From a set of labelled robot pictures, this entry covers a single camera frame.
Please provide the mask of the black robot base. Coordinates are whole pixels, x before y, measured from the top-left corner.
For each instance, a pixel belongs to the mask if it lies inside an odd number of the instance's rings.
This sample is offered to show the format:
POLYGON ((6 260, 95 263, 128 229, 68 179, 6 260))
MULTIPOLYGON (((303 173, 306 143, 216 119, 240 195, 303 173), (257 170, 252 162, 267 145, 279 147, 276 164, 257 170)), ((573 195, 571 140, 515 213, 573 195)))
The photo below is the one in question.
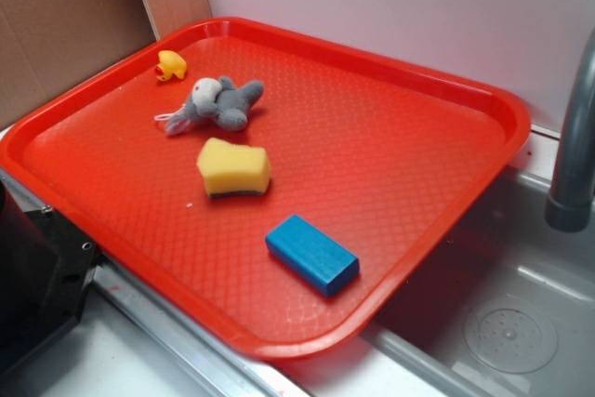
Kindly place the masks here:
POLYGON ((78 325, 97 245, 57 210, 23 211, 1 186, 1 376, 78 325))

